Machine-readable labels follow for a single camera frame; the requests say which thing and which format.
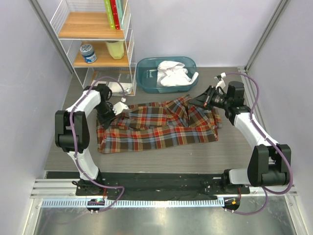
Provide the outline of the plaid flannel long sleeve shirt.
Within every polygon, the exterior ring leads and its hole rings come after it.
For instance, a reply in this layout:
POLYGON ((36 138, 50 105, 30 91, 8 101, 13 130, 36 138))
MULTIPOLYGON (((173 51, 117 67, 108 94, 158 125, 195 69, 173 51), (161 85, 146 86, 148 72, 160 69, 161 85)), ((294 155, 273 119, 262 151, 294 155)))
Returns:
POLYGON ((217 141, 222 127, 218 110, 196 107, 190 100, 187 94, 171 101, 130 105, 107 129, 98 123, 98 152, 138 152, 217 141))

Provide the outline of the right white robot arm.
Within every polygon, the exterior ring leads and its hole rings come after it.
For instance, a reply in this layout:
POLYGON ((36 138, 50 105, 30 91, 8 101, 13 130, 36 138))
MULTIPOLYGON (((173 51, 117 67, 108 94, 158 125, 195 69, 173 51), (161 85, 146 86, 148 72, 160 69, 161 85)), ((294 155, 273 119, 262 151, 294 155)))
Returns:
POLYGON ((254 118, 251 109, 245 105, 245 88, 242 82, 231 81, 227 92, 222 88, 209 86, 201 95, 189 103, 199 108, 211 110, 223 109, 226 118, 245 137, 252 154, 247 168, 227 169, 226 178, 221 180, 221 188, 226 193, 233 193, 239 185, 264 187, 270 193, 272 186, 286 186, 277 194, 287 193, 293 185, 291 172, 291 148, 279 144, 271 138, 254 118))

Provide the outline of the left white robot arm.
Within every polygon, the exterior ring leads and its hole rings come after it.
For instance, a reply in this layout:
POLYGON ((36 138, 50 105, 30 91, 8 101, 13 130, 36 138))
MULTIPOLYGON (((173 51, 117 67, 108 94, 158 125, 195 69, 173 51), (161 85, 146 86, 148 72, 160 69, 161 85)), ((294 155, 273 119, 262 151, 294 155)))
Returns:
POLYGON ((78 168, 80 178, 72 182, 78 196, 100 195, 104 191, 101 171, 89 151, 87 117, 92 110, 96 110, 98 122, 107 129, 116 117, 113 105, 109 103, 111 96, 112 91, 105 84, 88 86, 73 105, 55 113, 55 143, 73 159, 78 168))

